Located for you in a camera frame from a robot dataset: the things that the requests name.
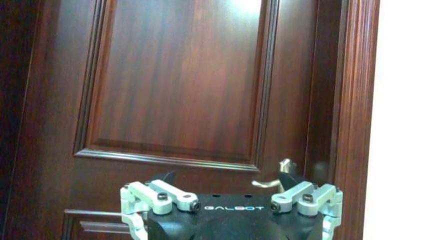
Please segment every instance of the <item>door lever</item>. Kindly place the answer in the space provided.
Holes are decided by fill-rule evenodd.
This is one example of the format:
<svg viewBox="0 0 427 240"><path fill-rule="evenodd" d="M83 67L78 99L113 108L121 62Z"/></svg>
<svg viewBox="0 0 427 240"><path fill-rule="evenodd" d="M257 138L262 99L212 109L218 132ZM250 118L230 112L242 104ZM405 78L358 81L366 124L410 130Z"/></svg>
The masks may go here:
<svg viewBox="0 0 427 240"><path fill-rule="evenodd" d="M280 173L293 173L294 172L294 168L296 168L296 164L290 161L290 159L285 158L278 162L278 172ZM252 181L252 185L257 188L272 188L272 187L277 187L277 192L282 193L285 190L281 186L280 180L272 180L272 181Z"/></svg>

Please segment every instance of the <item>bolt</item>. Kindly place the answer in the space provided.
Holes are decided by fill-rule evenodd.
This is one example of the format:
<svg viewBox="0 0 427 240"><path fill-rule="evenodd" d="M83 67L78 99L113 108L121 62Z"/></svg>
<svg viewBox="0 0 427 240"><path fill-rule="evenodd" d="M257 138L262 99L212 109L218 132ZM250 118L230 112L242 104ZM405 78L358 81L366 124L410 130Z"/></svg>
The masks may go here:
<svg viewBox="0 0 427 240"><path fill-rule="evenodd" d="M274 201L270 202L270 210L273 213L278 213L280 211L280 204L276 203Z"/></svg>
<svg viewBox="0 0 427 240"><path fill-rule="evenodd" d="M308 202L308 203L312 203L313 202L313 195L305 193L302 196L301 196L301 200Z"/></svg>
<svg viewBox="0 0 427 240"><path fill-rule="evenodd" d="M159 192L157 194L157 199L161 200L161 201L166 200L167 199L167 194L165 192Z"/></svg>
<svg viewBox="0 0 427 240"><path fill-rule="evenodd" d="M200 202L198 201L193 201L192 203L190 203L190 205L189 205L189 210L192 211L192 212L198 212L198 210L200 210Z"/></svg>

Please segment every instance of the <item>door molding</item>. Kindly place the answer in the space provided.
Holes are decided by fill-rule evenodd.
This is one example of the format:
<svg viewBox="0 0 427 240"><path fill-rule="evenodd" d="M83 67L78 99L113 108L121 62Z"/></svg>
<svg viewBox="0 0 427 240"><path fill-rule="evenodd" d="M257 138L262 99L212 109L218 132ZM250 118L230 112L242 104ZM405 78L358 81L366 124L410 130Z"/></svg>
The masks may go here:
<svg viewBox="0 0 427 240"><path fill-rule="evenodd" d="M361 239L380 0L349 0L333 183L344 192L336 239Z"/></svg>
<svg viewBox="0 0 427 240"><path fill-rule="evenodd" d="M264 138L266 131L266 112L269 103L270 80L273 71L274 42L278 14L278 0L262 1L260 34L261 44L256 44L256 76L258 85L256 90L254 120L252 124L249 153L224 152L175 145L153 144L149 142L125 141L101 138L97 136L98 124L97 105L101 98L102 82L109 61L111 44L115 1L95 0L93 8L93 20L90 26L89 48L83 72L83 85L81 90L81 103L78 109L77 128L74 133L73 156L78 158L97 158L111 161L154 163L159 165L175 165L186 167L226 169L249 173L260 173L261 152L264 150Z"/></svg>

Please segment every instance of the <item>reddish brown wood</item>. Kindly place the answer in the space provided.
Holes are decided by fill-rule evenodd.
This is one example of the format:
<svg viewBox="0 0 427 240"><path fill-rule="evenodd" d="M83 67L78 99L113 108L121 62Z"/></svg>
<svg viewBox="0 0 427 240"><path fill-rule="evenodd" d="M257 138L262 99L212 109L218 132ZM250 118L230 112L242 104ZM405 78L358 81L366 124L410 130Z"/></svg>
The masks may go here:
<svg viewBox="0 0 427 240"><path fill-rule="evenodd" d="M265 0L256 21L232 1L145 2L42 1L6 238L89 238L79 222L102 219L69 228L65 210L117 212L118 188L155 173L192 192L265 193L250 180L281 158L304 169L317 1Z"/></svg>
<svg viewBox="0 0 427 240"><path fill-rule="evenodd" d="M346 7L346 0L318 1L304 169L317 184L334 174Z"/></svg>
<svg viewBox="0 0 427 240"><path fill-rule="evenodd" d="M342 189L336 239L361 239L380 0L348 3L334 184Z"/></svg>
<svg viewBox="0 0 427 240"><path fill-rule="evenodd" d="M10 189L38 1L0 2L0 239Z"/></svg>

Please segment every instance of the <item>clamp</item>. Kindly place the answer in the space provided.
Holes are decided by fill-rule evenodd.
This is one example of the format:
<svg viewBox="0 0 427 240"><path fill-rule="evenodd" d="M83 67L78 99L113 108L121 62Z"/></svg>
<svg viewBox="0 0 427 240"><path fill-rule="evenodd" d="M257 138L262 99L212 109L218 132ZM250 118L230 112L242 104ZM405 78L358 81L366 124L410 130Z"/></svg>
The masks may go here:
<svg viewBox="0 0 427 240"><path fill-rule="evenodd" d="M270 196L270 210L274 214L288 213L293 204L302 216L322 214L321 240L330 240L334 228L341 225L342 191L330 184L316 187L302 181L285 192Z"/></svg>
<svg viewBox="0 0 427 240"><path fill-rule="evenodd" d="M119 188L121 222L127 224L134 240L146 240L143 220L137 212L151 210L155 215L171 211L171 203L183 212L196 212L200 203L196 194L183 192L161 180L153 180L147 186L134 181Z"/></svg>

